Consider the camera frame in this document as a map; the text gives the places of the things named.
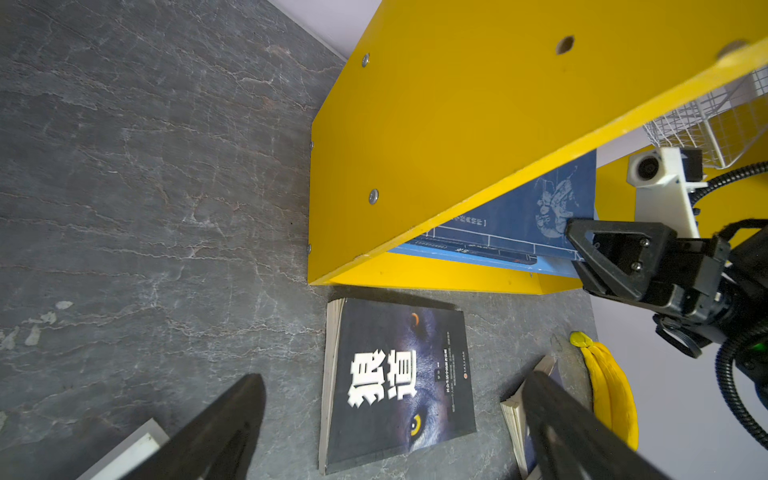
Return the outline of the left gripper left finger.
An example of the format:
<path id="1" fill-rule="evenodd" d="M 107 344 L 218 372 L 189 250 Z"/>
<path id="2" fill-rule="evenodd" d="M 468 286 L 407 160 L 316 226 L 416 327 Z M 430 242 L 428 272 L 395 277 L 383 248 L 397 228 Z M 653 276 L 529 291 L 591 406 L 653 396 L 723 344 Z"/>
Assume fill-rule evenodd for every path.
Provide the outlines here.
<path id="1" fill-rule="evenodd" d="M 243 376 L 125 477 L 246 478 L 259 439 L 266 400 L 262 376 Z"/>

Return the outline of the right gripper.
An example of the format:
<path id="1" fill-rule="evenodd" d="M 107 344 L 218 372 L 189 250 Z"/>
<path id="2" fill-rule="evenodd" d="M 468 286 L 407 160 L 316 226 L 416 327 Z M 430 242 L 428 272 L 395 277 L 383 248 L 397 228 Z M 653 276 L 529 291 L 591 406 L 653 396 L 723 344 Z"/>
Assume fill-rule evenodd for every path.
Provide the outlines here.
<path id="1" fill-rule="evenodd" d="M 658 222 L 571 219 L 566 237 L 581 257 L 573 266 L 585 290 L 644 297 L 656 334 L 697 358 L 704 347 L 767 320 L 767 229 L 755 227 L 732 247 L 740 230 L 676 240 L 677 232 Z"/>

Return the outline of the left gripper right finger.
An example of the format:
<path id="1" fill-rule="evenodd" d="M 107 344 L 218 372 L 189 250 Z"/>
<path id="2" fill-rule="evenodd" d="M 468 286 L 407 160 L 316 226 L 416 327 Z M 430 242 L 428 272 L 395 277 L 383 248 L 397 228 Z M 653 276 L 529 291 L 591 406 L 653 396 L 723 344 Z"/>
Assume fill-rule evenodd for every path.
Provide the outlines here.
<path id="1" fill-rule="evenodd" d="M 523 403 L 544 479 L 665 479 L 548 375 L 525 380 Z"/>

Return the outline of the blue book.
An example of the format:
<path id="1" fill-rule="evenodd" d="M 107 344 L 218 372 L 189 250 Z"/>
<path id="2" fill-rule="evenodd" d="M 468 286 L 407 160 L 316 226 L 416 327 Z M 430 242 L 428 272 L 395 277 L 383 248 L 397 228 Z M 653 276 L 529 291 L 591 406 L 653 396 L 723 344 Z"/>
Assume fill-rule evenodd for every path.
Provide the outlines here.
<path id="1" fill-rule="evenodd" d="M 522 479 L 542 479 L 523 402 L 525 382 L 500 402 L 502 415 L 513 445 L 513 456 Z"/>

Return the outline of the blue book Sunzi label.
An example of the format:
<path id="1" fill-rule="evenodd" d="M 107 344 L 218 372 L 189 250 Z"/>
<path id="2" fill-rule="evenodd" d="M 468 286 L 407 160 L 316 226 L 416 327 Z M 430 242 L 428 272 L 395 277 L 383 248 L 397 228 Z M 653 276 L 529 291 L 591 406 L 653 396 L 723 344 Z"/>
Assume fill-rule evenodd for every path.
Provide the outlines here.
<path id="1" fill-rule="evenodd" d="M 500 267 L 577 260 L 566 227 L 571 219 L 596 217 L 596 173 L 592 150 L 393 251 Z"/>

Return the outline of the black wolf cover book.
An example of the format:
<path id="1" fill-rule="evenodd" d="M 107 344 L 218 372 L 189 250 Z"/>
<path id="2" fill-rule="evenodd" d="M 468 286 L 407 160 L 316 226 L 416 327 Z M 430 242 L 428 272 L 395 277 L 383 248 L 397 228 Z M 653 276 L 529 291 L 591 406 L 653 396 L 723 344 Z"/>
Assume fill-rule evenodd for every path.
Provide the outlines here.
<path id="1" fill-rule="evenodd" d="M 476 431 L 465 315 L 328 303 L 318 466 L 329 475 Z"/>

